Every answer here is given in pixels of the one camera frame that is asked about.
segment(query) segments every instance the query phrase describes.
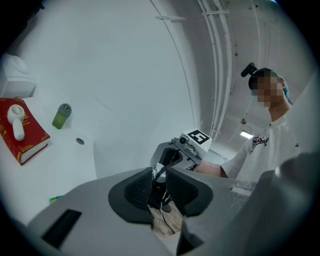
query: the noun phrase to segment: white shelf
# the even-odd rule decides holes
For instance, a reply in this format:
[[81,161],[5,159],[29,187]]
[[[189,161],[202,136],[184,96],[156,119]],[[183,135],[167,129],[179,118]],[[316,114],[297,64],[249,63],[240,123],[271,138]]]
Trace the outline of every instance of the white shelf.
[[[24,101],[50,135],[50,142],[21,166],[0,136],[0,192],[9,215],[27,225],[49,205],[50,198],[62,196],[97,176],[93,141],[73,127],[58,130],[52,126],[56,113],[38,99]],[[84,145],[76,138],[81,138]]]

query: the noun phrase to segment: ceiling light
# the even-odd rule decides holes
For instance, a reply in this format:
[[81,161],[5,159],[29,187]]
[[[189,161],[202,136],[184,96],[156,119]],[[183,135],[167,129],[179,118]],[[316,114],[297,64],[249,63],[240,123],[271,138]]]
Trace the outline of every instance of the ceiling light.
[[248,139],[251,139],[253,137],[252,134],[250,134],[250,133],[248,133],[248,132],[246,132],[244,130],[240,133],[240,135],[243,136],[243,137],[246,137]]

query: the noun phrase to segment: man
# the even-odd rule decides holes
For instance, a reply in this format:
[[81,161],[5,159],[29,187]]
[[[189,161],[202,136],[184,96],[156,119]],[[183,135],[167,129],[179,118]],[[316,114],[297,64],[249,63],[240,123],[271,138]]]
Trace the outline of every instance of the man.
[[291,107],[285,80],[273,70],[262,68],[250,78],[249,87],[258,104],[268,109],[272,123],[258,136],[245,142],[230,161],[222,165],[203,162],[197,172],[257,182],[263,172],[275,170],[282,162],[300,153],[284,118]]

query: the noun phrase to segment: green bottle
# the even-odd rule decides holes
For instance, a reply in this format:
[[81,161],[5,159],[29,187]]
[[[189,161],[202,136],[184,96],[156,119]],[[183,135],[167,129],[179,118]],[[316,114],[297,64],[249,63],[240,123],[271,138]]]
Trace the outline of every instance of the green bottle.
[[71,115],[71,106],[67,103],[61,104],[60,107],[58,108],[58,111],[55,114],[55,117],[52,121],[52,125],[57,129],[61,129],[70,115]]

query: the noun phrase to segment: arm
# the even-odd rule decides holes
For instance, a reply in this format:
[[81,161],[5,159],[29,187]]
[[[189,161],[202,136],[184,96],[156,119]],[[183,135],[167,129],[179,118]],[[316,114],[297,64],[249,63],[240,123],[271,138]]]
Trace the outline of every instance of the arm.
[[221,165],[217,165],[211,162],[202,161],[202,163],[199,165],[196,171],[198,173],[202,173],[210,176],[228,178],[228,176],[226,175]]
[[202,161],[196,171],[210,176],[235,179],[240,172],[248,153],[251,151],[252,143],[253,139],[247,140],[236,156],[230,161],[225,162],[222,165]]

